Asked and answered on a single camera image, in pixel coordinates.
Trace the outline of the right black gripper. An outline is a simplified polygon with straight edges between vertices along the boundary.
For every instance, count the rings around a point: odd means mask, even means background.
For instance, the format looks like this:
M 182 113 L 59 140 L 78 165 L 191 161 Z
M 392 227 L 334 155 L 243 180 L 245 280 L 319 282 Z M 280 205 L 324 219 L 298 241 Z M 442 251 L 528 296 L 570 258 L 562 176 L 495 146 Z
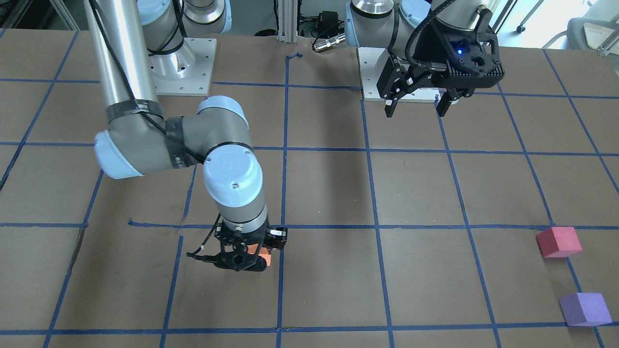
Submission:
M 247 246 L 260 244 L 269 250 L 283 250 L 288 238 L 288 228 L 270 227 L 269 220 L 265 220 L 256 230 L 250 228 L 249 232 L 241 232 L 230 229 L 221 222 L 217 225 L 215 238 L 220 242 L 221 251 L 225 251 L 228 246 L 234 246 L 236 242 L 243 242 Z

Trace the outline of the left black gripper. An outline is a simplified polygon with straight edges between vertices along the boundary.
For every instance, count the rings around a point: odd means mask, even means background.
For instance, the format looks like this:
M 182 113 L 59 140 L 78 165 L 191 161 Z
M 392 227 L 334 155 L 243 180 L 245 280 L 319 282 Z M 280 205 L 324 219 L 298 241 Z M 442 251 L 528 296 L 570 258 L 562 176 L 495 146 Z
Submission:
M 449 39 L 455 29 L 446 24 L 427 24 L 413 27 L 409 24 L 392 24 L 381 45 L 389 57 L 377 81 L 380 97 L 385 99 L 385 116 L 393 113 L 405 95 L 420 88 L 444 88 L 446 91 L 436 106 L 439 117 L 458 99 L 469 98 L 476 90 L 447 86 L 453 63 L 453 48 Z

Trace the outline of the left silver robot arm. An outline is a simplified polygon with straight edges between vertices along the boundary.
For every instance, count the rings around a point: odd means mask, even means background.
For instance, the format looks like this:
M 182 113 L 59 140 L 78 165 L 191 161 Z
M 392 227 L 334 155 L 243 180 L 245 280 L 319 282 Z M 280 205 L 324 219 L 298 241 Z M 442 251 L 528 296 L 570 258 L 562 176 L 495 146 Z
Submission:
M 460 98 L 504 77 L 488 0 L 352 0 L 345 35 L 351 46 L 385 49 L 376 88 L 385 116 L 423 88 L 443 88 L 439 116 Z

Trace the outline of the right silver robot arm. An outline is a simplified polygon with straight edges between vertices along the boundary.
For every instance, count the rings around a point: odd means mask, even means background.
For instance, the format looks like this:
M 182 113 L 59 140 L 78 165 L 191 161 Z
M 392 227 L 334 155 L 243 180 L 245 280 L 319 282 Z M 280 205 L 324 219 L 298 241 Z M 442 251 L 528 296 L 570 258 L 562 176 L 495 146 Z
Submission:
M 237 101 L 206 97 L 194 116 L 165 117 L 153 77 L 198 76 L 186 25 L 226 31 L 222 0 L 87 0 L 84 2 L 108 128 L 95 155 L 116 180 L 201 164 L 204 184 L 221 218 L 218 239 L 242 251 L 283 249 L 287 231 L 272 229 L 263 172 L 249 123 Z

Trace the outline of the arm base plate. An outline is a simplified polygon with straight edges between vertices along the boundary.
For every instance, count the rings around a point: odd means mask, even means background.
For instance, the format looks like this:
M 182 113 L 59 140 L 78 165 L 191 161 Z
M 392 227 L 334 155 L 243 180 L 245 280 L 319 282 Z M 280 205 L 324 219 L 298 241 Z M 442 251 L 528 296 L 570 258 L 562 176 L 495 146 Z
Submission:
M 156 94 L 207 97 L 216 49 L 215 38 L 186 38 L 179 50 L 149 57 Z
M 360 76 L 362 78 L 363 99 L 365 101 L 384 102 L 389 88 L 387 82 L 397 80 L 405 68 L 392 73 L 389 63 L 390 55 L 385 48 L 358 48 Z M 433 103 L 440 96 L 438 88 L 421 88 L 411 94 L 398 98 L 398 102 Z

